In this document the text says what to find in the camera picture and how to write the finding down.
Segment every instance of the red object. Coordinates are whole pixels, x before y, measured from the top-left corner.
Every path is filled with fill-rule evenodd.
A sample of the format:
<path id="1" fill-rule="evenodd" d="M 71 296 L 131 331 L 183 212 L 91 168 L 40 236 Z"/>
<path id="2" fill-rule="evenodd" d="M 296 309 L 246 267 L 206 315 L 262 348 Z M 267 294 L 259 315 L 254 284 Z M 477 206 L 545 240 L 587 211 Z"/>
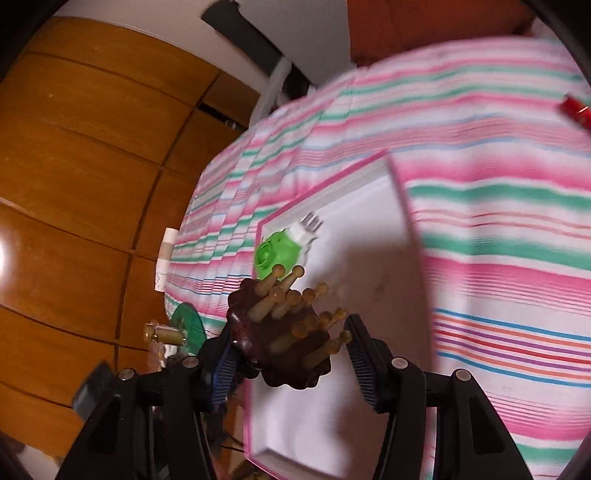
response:
<path id="1" fill-rule="evenodd" d="M 564 102 L 560 105 L 560 110 L 591 132 L 591 109 L 583 102 L 570 95 L 566 95 Z"/>

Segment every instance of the green plastic object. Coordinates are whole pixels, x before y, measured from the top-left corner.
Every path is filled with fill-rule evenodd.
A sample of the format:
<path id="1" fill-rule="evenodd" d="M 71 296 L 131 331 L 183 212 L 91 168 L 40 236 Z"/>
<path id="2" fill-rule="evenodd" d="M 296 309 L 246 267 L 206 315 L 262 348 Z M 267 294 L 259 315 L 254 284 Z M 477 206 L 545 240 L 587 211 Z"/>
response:
<path id="1" fill-rule="evenodd" d="M 275 232 L 255 250 L 255 272 L 257 279 L 265 278 L 273 266 L 281 264 L 290 272 L 300 256 L 301 246 L 287 235 L 285 230 Z"/>
<path id="2" fill-rule="evenodd" d="M 197 355 L 202 345 L 207 340 L 203 321 L 197 313 L 197 310 L 189 302 L 179 305 L 170 319 L 170 325 L 178 328 L 185 334 L 187 344 L 180 347 L 184 353 Z"/>

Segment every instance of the pink striped fabric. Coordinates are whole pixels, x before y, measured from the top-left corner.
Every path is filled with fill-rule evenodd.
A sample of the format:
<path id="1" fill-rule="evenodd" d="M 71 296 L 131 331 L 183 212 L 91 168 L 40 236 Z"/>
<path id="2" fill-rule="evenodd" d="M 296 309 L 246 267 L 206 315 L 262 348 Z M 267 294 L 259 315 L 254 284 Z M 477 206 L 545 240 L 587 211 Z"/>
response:
<path id="1" fill-rule="evenodd" d="M 567 92 L 591 100 L 561 44 L 494 38 L 393 57 L 285 105 L 203 173 L 168 314 L 190 301 L 217 334 L 258 222 L 387 150 L 423 243 L 437 371 L 469 369 L 534 477 L 557 477 L 591 427 L 591 137 L 560 115 Z"/>

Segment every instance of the metal screw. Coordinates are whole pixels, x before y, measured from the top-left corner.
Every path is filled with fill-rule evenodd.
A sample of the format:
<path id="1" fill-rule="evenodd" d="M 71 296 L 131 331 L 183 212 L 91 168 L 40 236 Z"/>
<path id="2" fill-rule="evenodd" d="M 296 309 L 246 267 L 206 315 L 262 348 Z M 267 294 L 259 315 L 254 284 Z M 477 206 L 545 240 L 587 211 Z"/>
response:
<path id="1" fill-rule="evenodd" d="M 398 368 L 399 370 L 404 370 L 408 366 L 408 360 L 398 356 L 396 358 L 392 358 L 392 366 L 394 368 Z"/>
<path id="2" fill-rule="evenodd" d="M 133 368 L 124 368 L 121 372 L 119 372 L 119 378 L 123 381 L 133 378 L 134 375 L 135 371 Z"/>
<path id="3" fill-rule="evenodd" d="M 185 368 L 195 368 L 198 366 L 199 360 L 196 356 L 188 356 L 183 360 L 183 366 Z"/>
<path id="4" fill-rule="evenodd" d="M 467 382 L 468 380 L 470 380 L 472 378 L 472 376 L 470 375 L 470 372 L 468 370 L 464 370 L 464 369 L 457 370 L 456 377 L 458 380 L 461 380 L 463 382 Z"/>

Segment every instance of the white wall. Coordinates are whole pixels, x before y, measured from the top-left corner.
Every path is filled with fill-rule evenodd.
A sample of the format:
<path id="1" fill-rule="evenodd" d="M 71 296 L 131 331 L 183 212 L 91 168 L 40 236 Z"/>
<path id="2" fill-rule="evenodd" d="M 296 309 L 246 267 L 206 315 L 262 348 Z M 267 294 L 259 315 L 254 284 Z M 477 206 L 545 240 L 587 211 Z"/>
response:
<path id="1" fill-rule="evenodd" d="M 70 0 L 56 15 L 83 17 L 164 40 L 262 92 L 268 77 L 226 38 L 201 20 L 215 0 Z"/>

